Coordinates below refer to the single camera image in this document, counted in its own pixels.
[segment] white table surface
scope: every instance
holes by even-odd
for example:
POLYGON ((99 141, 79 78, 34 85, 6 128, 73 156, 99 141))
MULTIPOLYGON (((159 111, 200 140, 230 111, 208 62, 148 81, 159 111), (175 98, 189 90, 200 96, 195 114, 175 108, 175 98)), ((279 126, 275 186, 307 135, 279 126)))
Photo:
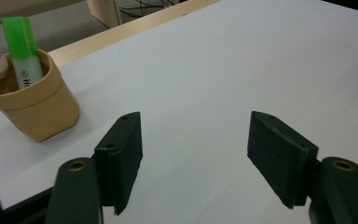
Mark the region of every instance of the white table surface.
POLYGON ((318 0, 222 0, 61 68, 77 125, 43 143, 0 113, 4 207, 51 187, 124 114, 141 111, 144 159, 106 223, 310 223, 246 156, 251 111, 358 163, 358 11, 318 0))

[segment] cable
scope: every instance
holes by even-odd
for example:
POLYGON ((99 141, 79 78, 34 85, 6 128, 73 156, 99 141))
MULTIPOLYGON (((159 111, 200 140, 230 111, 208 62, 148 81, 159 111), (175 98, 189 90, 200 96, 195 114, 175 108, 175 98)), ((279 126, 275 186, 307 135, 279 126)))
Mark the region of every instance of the cable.
POLYGON ((141 8, 141 15, 144 15, 144 5, 142 4, 142 0, 139 1, 139 7, 141 8))
POLYGON ((139 2, 139 3, 141 3, 141 4, 145 5, 145 6, 148 6, 148 7, 161 7, 161 6, 154 6, 154 5, 150 5, 150 4, 144 3, 144 2, 142 2, 141 0, 135 0, 135 2, 139 2))
POLYGON ((160 1, 162 2, 162 4, 164 4, 165 7, 168 7, 168 5, 163 0, 160 1))
POLYGON ((140 9, 140 7, 121 7, 120 9, 123 9, 123 10, 135 10, 135 9, 140 9))
POLYGON ((142 16, 140 15, 136 15, 136 14, 132 14, 130 12, 126 12, 126 11, 123 11, 123 10, 120 10, 121 13, 127 15, 127 16, 130 16, 130 17, 134 17, 134 18, 142 18, 142 16))
POLYGON ((146 14, 146 11, 147 11, 147 6, 146 6, 145 11, 143 12, 142 15, 146 14))
POLYGON ((175 5, 175 3, 173 3, 171 0, 167 0, 167 1, 171 4, 171 6, 175 5))

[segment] black wire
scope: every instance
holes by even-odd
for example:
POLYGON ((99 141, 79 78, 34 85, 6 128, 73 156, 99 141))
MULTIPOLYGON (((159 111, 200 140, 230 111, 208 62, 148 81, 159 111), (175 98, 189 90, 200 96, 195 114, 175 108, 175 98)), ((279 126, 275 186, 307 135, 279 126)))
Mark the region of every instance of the black wire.
POLYGON ((142 5, 142 3, 143 3, 142 0, 140 0, 139 7, 141 8, 141 15, 143 16, 144 15, 144 8, 143 8, 144 5, 142 5))
POLYGON ((123 10, 135 10, 135 9, 140 9, 140 7, 121 7, 120 9, 123 10))
POLYGON ((134 18, 142 18, 142 16, 140 15, 136 15, 136 14, 133 14, 133 13, 130 13, 130 12, 126 12, 126 11, 123 11, 123 10, 120 10, 121 13, 127 15, 127 16, 130 16, 130 17, 134 17, 134 18))
MULTIPOLYGON (((150 2, 150 0, 147 0, 147 4, 149 4, 149 2, 150 2)), ((147 11, 147 8, 145 8, 144 14, 146 14, 146 11, 147 11)))
POLYGON ((162 2, 162 4, 164 4, 165 7, 168 6, 163 0, 160 0, 160 1, 162 2))
POLYGON ((154 5, 150 5, 150 4, 144 3, 144 2, 142 2, 141 0, 135 0, 135 1, 141 3, 141 4, 145 5, 145 6, 148 6, 148 7, 161 7, 161 6, 154 6, 154 5))

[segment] wooden surface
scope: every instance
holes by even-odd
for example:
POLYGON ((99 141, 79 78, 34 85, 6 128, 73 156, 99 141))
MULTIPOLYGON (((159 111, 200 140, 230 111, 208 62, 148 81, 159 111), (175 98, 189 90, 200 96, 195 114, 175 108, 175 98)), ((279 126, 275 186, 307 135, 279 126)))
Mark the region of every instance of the wooden surface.
POLYGON ((165 8, 141 19, 130 21, 100 34, 85 38, 49 54, 58 66, 62 66, 98 49, 103 49, 132 35, 156 27, 167 21, 172 21, 188 13, 207 7, 219 0, 189 0, 173 7, 165 8))

